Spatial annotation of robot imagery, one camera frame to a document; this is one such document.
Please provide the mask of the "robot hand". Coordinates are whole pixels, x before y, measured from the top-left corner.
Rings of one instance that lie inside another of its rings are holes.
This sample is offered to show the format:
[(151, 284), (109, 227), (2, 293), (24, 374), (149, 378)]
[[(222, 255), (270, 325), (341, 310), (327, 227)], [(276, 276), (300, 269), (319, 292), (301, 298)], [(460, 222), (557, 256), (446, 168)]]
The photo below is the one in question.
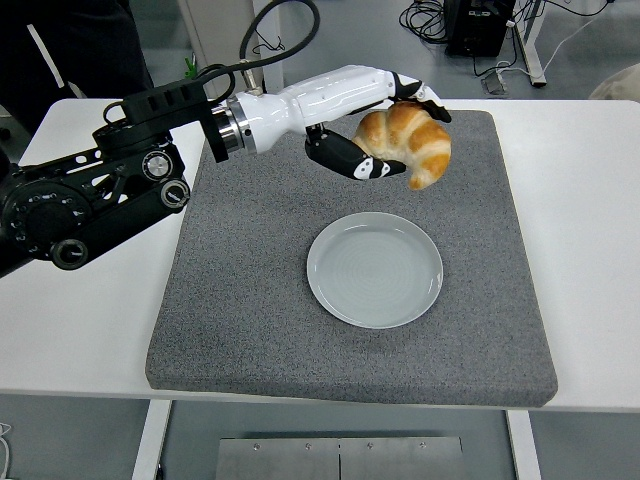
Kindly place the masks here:
[(356, 180), (410, 171), (408, 186), (439, 180), (451, 159), (451, 116), (422, 81), (350, 65), (278, 94), (239, 93), (229, 104), (239, 145), (271, 149), (286, 133), (303, 134), (308, 157)]

